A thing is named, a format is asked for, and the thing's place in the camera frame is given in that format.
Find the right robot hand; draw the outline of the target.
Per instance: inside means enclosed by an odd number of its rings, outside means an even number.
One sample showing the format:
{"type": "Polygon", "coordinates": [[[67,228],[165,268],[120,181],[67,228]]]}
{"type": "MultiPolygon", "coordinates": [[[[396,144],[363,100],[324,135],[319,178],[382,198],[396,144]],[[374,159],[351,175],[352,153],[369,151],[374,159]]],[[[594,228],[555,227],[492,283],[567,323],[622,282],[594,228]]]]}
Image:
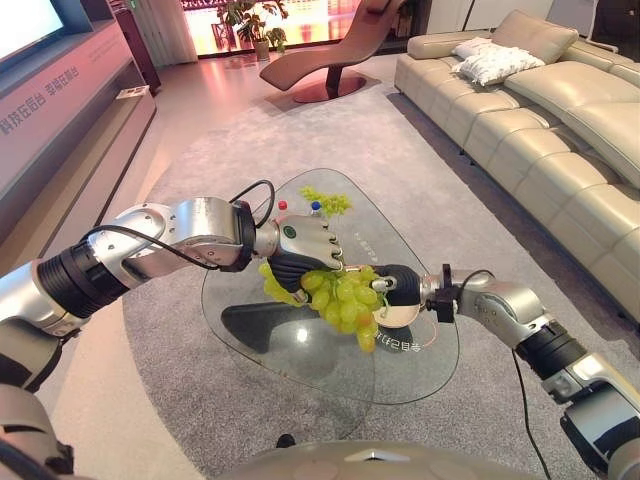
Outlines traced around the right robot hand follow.
{"type": "Polygon", "coordinates": [[[421,277],[404,265],[378,265],[373,270],[377,277],[370,286],[382,296],[382,306],[374,312],[375,321],[391,329],[410,325],[421,310],[421,277]]]}

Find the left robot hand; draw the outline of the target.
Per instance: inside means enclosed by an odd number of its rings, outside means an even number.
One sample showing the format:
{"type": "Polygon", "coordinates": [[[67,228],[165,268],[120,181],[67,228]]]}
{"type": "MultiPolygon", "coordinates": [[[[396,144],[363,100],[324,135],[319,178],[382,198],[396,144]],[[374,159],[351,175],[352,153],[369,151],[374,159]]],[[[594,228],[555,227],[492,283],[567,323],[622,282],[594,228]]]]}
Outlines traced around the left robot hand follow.
{"type": "Polygon", "coordinates": [[[269,220],[256,228],[253,254],[267,259],[276,281],[300,303],[309,302],[301,285],[304,274],[344,267],[337,236],[320,216],[287,214],[269,220]]]}

